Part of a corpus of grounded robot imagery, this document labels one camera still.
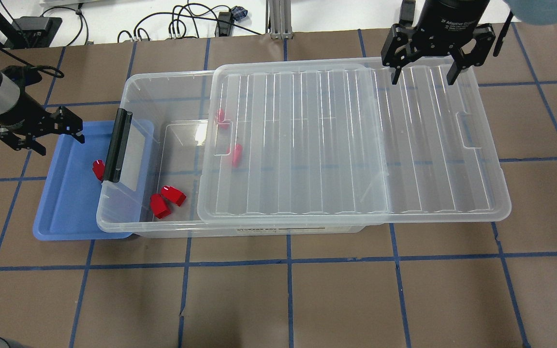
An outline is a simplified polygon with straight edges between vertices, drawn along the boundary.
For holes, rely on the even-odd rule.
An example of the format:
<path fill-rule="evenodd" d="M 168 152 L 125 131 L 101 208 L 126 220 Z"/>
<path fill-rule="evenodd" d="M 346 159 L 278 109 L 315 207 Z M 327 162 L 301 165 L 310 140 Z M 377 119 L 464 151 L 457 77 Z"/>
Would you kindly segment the red block in box front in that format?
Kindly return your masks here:
<path fill-rule="evenodd" d="M 172 213 L 165 198 L 157 193 L 150 196 L 150 208 L 153 215 L 158 219 L 165 218 Z"/>

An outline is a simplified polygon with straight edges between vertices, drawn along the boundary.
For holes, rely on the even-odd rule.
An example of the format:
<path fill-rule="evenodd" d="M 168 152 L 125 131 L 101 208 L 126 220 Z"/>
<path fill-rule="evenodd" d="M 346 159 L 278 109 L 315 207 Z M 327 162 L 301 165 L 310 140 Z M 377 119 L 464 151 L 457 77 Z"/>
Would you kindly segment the clear plastic storage box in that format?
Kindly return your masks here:
<path fill-rule="evenodd" d="M 353 58 L 131 76 L 99 228 L 179 237 L 383 223 L 391 203 L 371 71 Z"/>

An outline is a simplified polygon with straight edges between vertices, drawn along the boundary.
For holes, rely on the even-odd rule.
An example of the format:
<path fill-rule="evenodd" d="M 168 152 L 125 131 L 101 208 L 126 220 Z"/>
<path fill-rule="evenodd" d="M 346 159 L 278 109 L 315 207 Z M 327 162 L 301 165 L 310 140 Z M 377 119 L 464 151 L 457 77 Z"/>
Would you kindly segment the blue plastic tray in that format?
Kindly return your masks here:
<path fill-rule="evenodd" d="M 133 224 L 152 220 L 149 189 L 155 179 L 150 167 L 158 128 L 148 120 L 132 122 L 129 139 L 137 149 L 127 150 L 121 179 L 107 186 L 102 200 L 92 165 L 106 159 L 113 127 L 113 121 L 86 122 L 83 144 L 59 137 L 34 220 L 38 240 L 122 239 L 133 234 Z"/>

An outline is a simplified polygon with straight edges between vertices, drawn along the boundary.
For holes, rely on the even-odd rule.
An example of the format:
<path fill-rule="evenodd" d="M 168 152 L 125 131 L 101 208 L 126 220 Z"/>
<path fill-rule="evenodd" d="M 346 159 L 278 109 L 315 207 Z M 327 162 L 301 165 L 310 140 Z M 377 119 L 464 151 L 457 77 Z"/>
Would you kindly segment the aluminium frame post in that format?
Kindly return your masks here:
<path fill-rule="evenodd" d="M 292 39 L 292 1 L 266 0 L 266 22 L 266 32 L 272 39 Z"/>

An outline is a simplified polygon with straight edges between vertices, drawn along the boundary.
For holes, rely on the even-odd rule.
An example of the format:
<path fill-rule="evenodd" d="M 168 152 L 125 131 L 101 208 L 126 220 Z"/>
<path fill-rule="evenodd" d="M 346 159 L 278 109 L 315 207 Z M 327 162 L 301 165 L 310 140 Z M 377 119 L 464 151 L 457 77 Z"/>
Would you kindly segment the red block under lid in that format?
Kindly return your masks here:
<path fill-rule="evenodd" d="M 243 146 L 236 143 L 231 151 L 231 165 L 234 168 L 238 168 L 243 157 Z"/>

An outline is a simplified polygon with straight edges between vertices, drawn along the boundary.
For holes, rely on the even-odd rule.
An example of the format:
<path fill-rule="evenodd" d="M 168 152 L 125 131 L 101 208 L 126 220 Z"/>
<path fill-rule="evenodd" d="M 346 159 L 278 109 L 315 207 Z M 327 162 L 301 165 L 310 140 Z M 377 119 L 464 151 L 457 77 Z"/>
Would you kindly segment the black power adapter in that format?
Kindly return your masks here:
<path fill-rule="evenodd" d="M 217 16 L 215 37 L 230 37 L 233 33 L 234 14 L 231 12 L 220 12 Z"/>

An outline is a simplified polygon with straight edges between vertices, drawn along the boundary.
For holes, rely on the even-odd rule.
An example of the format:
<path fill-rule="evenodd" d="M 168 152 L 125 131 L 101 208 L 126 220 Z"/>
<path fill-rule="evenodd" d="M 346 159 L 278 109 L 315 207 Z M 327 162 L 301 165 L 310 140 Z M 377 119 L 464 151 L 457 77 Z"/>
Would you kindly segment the red block at box back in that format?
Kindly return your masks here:
<path fill-rule="evenodd" d="M 230 127 L 230 122 L 226 119 L 226 113 L 223 108 L 217 110 L 215 119 L 219 129 L 227 130 Z"/>

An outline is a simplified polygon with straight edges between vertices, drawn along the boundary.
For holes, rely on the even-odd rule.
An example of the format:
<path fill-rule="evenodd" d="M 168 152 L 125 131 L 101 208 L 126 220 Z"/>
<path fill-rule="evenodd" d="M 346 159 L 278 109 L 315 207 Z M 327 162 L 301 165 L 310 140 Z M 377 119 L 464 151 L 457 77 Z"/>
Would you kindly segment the red block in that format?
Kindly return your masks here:
<path fill-rule="evenodd" d="M 223 108 L 217 110 L 215 119 L 219 129 L 227 130 L 230 127 L 230 122 L 226 119 L 226 113 Z"/>
<path fill-rule="evenodd" d="M 165 185 L 161 188 L 161 196 L 163 196 L 171 203 L 174 203 L 178 207 L 181 207 L 187 199 L 187 196 L 186 194 L 184 194 L 184 192 L 168 185 Z"/>
<path fill-rule="evenodd" d="M 236 143 L 231 151 L 231 165 L 234 168 L 238 168 L 243 157 L 243 146 Z"/>
<path fill-rule="evenodd" d="M 103 160 L 95 160 L 91 164 L 91 169 L 95 174 L 97 180 L 102 182 L 104 180 L 104 173 L 106 170 L 105 162 Z"/>
<path fill-rule="evenodd" d="M 158 219 L 165 218 L 172 213 L 165 198 L 157 193 L 150 196 L 150 208 L 153 215 Z"/>

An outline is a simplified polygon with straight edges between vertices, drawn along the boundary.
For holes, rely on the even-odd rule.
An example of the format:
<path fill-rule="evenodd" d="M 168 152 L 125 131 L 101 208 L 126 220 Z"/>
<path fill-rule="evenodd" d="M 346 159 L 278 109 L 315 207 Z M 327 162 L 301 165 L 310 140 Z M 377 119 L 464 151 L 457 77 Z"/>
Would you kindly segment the clear plastic box lid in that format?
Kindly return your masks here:
<path fill-rule="evenodd" d="M 235 227 L 491 222 L 512 209 L 473 69 L 380 58 L 212 76 L 197 212 Z"/>

